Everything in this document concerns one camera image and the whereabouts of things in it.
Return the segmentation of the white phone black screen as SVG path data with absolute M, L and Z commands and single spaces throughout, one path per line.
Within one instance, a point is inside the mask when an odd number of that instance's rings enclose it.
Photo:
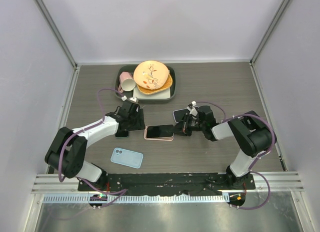
M 173 125 L 148 126 L 146 138 L 166 138 L 174 135 Z

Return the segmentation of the pink phone case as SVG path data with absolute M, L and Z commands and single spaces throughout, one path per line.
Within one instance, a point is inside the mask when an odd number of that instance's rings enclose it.
M 144 130 L 144 139 L 146 140 L 155 140 L 155 141 L 172 141 L 174 139 L 174 134 L 171 137 L 166 137 L 166 138 L 146 138 L 146 133 L 147 133 L 147 128 L 148 126 L 146 126 L 145 130 Z

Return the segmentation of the green phone black screen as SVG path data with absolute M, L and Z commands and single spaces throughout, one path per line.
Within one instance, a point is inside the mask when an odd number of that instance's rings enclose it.
M 127 130 L 120 130 L 115 133 L 116 138 L 127 138 L 128 136 L 129 136 L 129 131 Z

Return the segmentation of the light blue phone case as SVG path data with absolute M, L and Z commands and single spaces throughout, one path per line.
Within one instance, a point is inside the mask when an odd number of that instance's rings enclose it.
M 127 149 L 114 148 L 110 161 L 115 164 L 139 169 L 143 162 L 143 154 Z

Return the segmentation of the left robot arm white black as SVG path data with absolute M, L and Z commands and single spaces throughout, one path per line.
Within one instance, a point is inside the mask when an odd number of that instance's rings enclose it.
M 122 131 L 145 128 L 144 110 L 131 100 L 105 114 L 101 119 L 81 128 L 62 127 L 56 133 L 44 161 L 58 171 L 59 181 L 79 178 L 93 190 L 100 192 L 108 183 L 107 172 L 85 161 L 86 150 L 105 137 Z

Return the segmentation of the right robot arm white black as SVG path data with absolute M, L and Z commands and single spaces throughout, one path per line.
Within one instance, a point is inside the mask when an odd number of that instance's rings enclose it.
M 192 106 L 175 110 L 174 133 L 191 136 L 201 131 L 210 141 L 234 137 L 239 145 L 235 160 L 227 167 L 224 183 L 233 190 L 243 185 L 255 163 L 268 154 L 277 142 L 271 126 L 254 111 L 218 122 L 210 106 Z

